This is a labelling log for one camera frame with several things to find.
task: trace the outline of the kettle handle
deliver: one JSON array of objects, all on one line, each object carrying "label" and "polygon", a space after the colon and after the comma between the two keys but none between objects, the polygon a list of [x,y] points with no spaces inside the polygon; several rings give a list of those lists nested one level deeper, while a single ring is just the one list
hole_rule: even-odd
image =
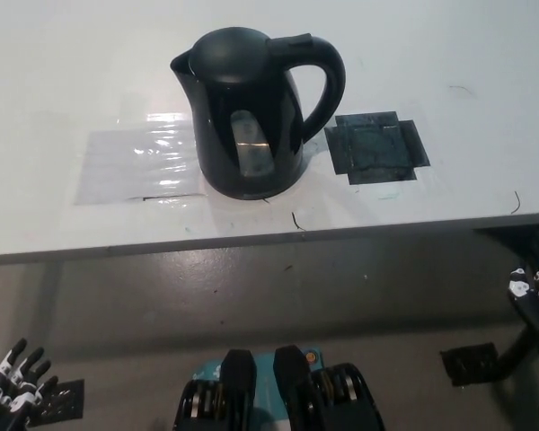
[{"label": "kettle handle", "polygon": [[271,55],[285,69],[298,66],[318,66],[325,72],[322,97],[309,117],[304,121],[304,143],[325,126],[340,105],[345,90],[345,66],[340,53],[333,45],[309,33],[290,38],[268,40]]}]

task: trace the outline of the kettle spout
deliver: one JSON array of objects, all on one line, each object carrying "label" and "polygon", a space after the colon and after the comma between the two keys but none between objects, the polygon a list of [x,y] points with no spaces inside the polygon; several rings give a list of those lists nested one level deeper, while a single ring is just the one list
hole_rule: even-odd
[{"label": "kettle spout", "polygon": [[180,81],[181,88],[185,91],[186,96],[192,101],[192,96],[196,90],[198,80],[191,72],[189,60],[190,52],[186,51],[172,60],[170,68]]}]

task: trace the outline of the scratch mark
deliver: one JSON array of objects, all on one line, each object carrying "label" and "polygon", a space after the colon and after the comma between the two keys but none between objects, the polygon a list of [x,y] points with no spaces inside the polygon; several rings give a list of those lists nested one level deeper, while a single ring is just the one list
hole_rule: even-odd
[{"label": "scratch mark", "polygon": [[459,90],[465,90],[467,93],[475,97],[475,94],[473,94],[471,90],[469,90],[467,87],[463,87],[462,85],[449,85],[449,88],[457,88]]},{"label": "scratch mark", "polygon": [[519,208],[521,207],[521,199],[519,198],[519,195],[517,194],[517,191],[515,190],[515,196],[517,198],[517,208],[515,208],[513,211],[511,211],[511,214],[515,214]]},{"label": "scratch mark", "polygon": [[306,229],[304,229],[304,228],[301,227],[299,224],[297,224],[296,215],[295,215],[293,212],[291,213],[291,218],[294,219],[294,224],[296,225],[296,228],[297,228],[299,231],[307,232]]},{"label": "scratch mark", "polygon": [[[180,194],[173,194],[173,195],[164,195],[164,196],[143,196],[142,202],[147,202],[148,200],[167,200],[167,199],[176,199],[176,198],[188,198],[190,196],[202,196],[205,197],[203,193],[190,193],[188,195],[180,195]],[[139,200],[139,198],[130,198],[129,200]]]},{"label": "scratch mark", "polygon": [[399,196],[399,192],[395,192],[391,195],[385,195],[382,197],[377,198],[377,200],[390,200],[390,199],[396,199]]}]

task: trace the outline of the kettle lid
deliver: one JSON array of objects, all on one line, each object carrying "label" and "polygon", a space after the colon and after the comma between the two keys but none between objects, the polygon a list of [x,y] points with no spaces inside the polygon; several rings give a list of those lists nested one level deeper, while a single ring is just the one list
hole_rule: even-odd
[{"label": "kettle lid", "polygon": [[244,27],[211,31],[190,51],[190,69],[201,80],[246,84],[271,71],[272,55],[264,33]]}]

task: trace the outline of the kettle base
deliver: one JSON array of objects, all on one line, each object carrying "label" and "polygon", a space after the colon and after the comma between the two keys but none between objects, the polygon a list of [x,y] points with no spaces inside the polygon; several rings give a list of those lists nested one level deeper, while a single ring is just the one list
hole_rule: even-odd
[{"label": "kettle base", "polygon": [[297,180],[299,180],[299,178],[301,177],[301,174],[302,174],[302,170],[299,169],[289,181],[283,181],[275,189],[264,190],[260,193],[244,193],[242,190],[221,189],[219,187],[216,187],[213,181],[208,180],[208,177],[206,176],[205,173],[204,173],[204,176],[206,177],[206,180],[208,181],[208,184],[212,187],[212,189],[221,193],[224,196],[228,196],[229,198],[238,199],[238,200],[263,200],[263,199],[277,196],[278,194],[283,193],[284,191],[292,187],[294,184],[296,184]]}]

